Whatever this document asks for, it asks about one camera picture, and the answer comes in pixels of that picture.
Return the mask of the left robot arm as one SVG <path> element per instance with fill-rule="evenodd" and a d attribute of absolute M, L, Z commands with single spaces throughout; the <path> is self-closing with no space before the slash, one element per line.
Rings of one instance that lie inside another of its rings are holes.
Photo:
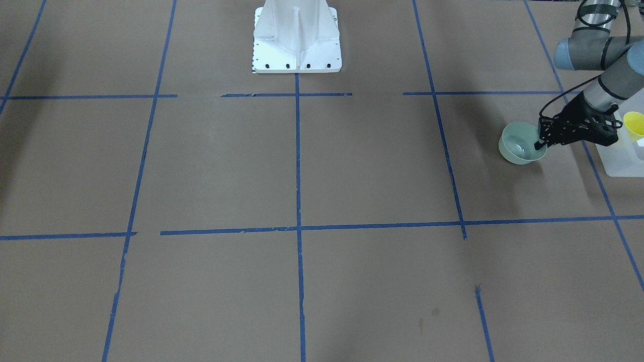
<path fill-rule="evenodd" d="M 610 34 L 619 14 L 630 20 L 624 1 L 583 1 L 578 7 L 575 27 L 557 44 L 554 64 L 557 69 L 599 74 L 580 84 L 580 93 L 559 113 L 539 114 L 536 151 L 579 141 L 600 146 L 618 142 L 623 122 L 615 113 L 643 85 L 642 37 L 632 36 L 630 24 L 626 35 Z"/>

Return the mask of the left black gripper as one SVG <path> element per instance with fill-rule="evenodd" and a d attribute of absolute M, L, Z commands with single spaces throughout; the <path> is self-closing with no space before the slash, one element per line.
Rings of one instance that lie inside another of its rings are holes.
<path fill-rule="evenodd" d="M 580 93 L 555 116 L 545 116 L 543 111 L 561 97 L 562 95 L 549 101 L 539 112 L 537 130 L 540 139 L 534 142 L 535 151 L 579 141 L 606 147 L 618 142 L 617 130 L 623 126 L 623 122 L 614 117 L 619 109 L 618 103 L 610 102 L 607 110 L 599 111 L 589 105 Z"/>

